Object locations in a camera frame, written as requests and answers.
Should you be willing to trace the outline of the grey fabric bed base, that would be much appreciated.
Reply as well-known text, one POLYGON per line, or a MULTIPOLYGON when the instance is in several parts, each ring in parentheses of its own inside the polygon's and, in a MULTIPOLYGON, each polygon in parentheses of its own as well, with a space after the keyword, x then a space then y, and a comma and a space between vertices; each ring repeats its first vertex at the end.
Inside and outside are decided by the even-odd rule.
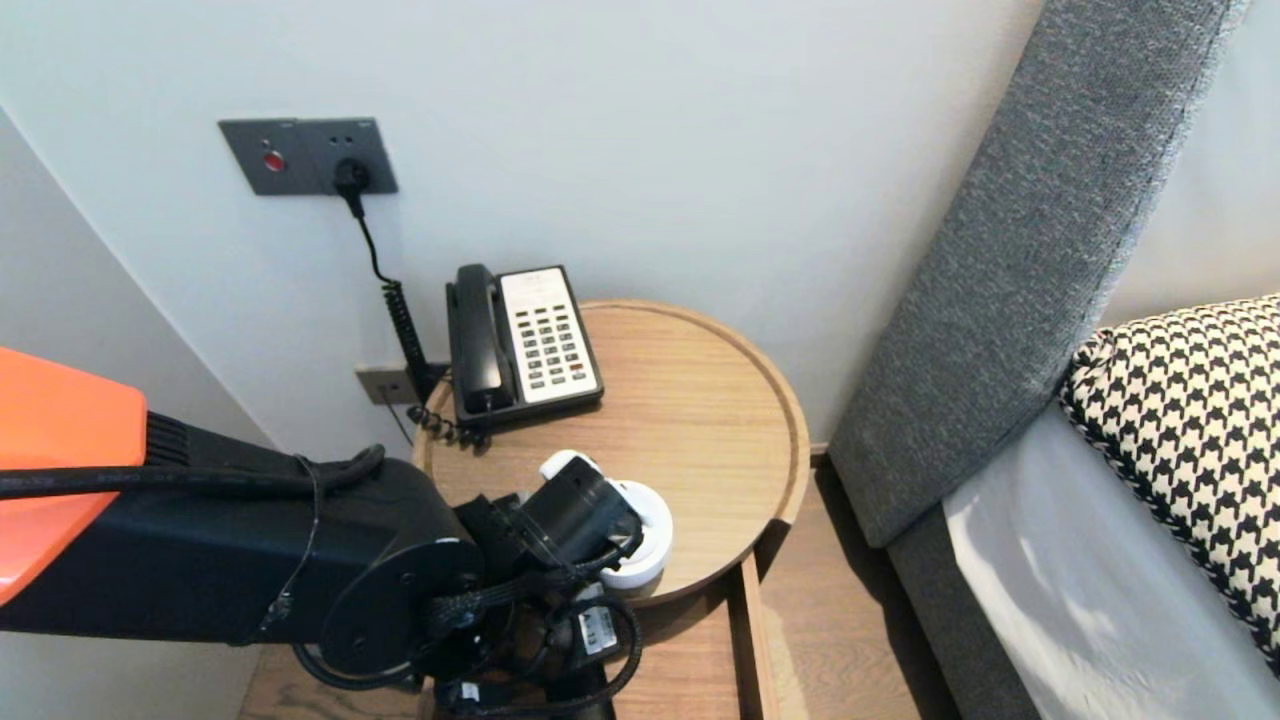
POLYGON ((890 561, 963 720, 1041 720, 966 583, 941 505, 888 546, 890 561))

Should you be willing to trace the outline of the black power plug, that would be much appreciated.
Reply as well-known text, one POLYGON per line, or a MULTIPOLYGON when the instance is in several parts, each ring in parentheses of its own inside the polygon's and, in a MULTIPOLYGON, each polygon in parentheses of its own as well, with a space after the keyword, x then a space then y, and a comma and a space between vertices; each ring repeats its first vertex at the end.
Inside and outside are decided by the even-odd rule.
POLYGON ((343 199, 349 214, 357 222, 364 222, 364 193, 371 184, 370 169, 356 158, 343 158, 334 168, 332 186, 337 196, 343 199))

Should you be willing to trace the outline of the white bed sheet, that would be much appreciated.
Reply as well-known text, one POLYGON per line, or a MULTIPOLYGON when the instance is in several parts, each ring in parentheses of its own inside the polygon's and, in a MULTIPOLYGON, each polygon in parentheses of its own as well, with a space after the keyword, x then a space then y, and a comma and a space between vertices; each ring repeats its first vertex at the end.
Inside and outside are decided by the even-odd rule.
POLYGON ((943 516, 1043 720, 1280 720, 1280 680, 1245 625, 1059 407, 943 516))

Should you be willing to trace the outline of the black telephone handset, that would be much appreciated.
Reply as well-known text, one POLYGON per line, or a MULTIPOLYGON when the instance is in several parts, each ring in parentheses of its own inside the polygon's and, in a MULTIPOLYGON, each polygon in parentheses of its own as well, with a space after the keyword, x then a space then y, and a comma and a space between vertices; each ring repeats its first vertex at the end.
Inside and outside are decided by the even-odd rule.
POLYGON ((497 282, 481 264, 457 270, 451 300, 454 398, 470 416, 515 402, 515 379, 497 311, 497 282))

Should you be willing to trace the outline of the round wooden bedside table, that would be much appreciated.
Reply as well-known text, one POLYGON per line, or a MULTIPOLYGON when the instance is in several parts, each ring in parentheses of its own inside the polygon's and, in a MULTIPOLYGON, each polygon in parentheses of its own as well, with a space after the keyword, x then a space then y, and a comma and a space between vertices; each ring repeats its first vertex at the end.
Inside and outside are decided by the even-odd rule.
POLYGON ((685 307, 593 300, 582 319, 605 384, 595 407, 512 425, 480 452, 421 429, 413 464, 451 505, 532 489, 563 448, 653 488, 673 515, 675 547, 664 571, 628 593, 641 606, 698 594, 736 568, 767 574, 810 475, 805 418, 782 373, 685 307))

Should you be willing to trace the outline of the grey fabric headboard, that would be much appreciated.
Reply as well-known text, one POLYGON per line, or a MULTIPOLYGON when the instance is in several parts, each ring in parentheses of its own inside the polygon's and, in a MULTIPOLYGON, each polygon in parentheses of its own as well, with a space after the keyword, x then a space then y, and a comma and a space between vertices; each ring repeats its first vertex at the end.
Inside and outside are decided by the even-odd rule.
POLYGON ((829 443, 892 544, 1036 419, 1101 319, 1254 0, 1044 0, 829 443))

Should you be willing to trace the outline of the black telephone base white keypad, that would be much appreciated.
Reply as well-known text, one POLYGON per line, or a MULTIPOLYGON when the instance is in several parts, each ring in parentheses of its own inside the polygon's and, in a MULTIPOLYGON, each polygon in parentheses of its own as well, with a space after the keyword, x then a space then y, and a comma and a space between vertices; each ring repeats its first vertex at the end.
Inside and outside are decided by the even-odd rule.
MULTIPOLYGON (((515 379, 515 402, 481 416, 462 413, 454 398, 451 341, 454 419, 470 430, 493 430, 595 407, 603 400, 605 386, 564 266, 492 275, 503 327, 500 333, 515 379)), ((449 337, 453 283, 454 279, 445 287, 449 337)))

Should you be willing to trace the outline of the curved front wooden drawer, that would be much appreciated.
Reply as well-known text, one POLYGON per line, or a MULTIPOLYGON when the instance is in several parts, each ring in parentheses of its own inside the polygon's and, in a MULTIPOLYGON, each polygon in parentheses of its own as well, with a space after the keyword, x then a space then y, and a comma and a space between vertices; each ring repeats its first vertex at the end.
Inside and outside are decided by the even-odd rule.
POLYGON ((754 555, 639 616, 646 647, 618 720, 782 720, 754 555))

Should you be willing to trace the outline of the dark grey wall socket panel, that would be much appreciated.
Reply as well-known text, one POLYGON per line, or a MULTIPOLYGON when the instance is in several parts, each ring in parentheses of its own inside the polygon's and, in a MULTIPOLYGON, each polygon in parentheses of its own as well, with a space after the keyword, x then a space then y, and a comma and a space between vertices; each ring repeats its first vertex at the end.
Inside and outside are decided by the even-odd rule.
POLYGON ((399 192, 372 117, 224 119, 218 128, 257 196, 334 195, 335 169, 348 159, 370 170, 366 193, 399 192))

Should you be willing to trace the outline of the beige low wall plate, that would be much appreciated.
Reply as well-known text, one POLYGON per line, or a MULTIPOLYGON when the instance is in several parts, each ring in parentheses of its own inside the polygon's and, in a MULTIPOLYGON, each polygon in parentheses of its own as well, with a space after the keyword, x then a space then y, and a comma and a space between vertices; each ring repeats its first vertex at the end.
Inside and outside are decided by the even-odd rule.
POLYGON ((360 366, 355 369, 355 378, 371 404, 396 406, 421 402, 406 368, 360 366))

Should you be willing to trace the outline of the white round puck device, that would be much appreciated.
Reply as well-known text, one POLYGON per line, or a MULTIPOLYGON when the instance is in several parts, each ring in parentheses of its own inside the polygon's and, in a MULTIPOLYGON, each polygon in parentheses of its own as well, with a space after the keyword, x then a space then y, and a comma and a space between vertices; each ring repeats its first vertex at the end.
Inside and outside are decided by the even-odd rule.
POLYGON ((602 571, 602 580, 613 591, 635 591, 650 584, 666 569, 675 546, 675 519, 668 503, 649 486, 608 478, 637 516, 640 542, 617 569, 602 571))

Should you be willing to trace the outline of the black white houndstooth pillow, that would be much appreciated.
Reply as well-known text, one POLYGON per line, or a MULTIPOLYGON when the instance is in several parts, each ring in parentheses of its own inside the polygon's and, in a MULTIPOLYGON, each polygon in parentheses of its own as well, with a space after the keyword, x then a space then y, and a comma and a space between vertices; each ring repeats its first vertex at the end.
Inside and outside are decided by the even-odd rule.
POLYGON ((1105 327, 1057 400, 1280 680, 1280 292, 1105 327))

